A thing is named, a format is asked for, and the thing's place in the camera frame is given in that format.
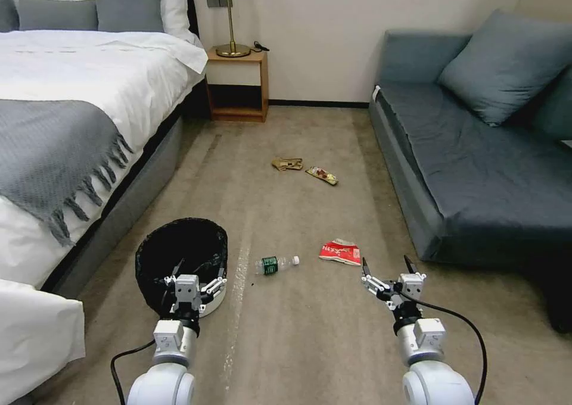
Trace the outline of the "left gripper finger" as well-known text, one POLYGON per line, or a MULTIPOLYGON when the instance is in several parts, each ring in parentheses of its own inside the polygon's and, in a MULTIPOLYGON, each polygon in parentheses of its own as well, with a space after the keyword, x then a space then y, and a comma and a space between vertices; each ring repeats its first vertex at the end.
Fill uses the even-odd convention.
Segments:
POLYGON ((198 267, 200 296, 215 297, 226 284, 227 261, 224 256, 214 256, 198 267))
POLYGON ((170 276, 166 276, 164 278, 164 282, 166 286, 170 286, 176 282, 176 279, 179 276, 179 272, 181 270, 181 266, 184 264, 184 258, 181 258, 179 263, 173 268, 173 271, 170 276))

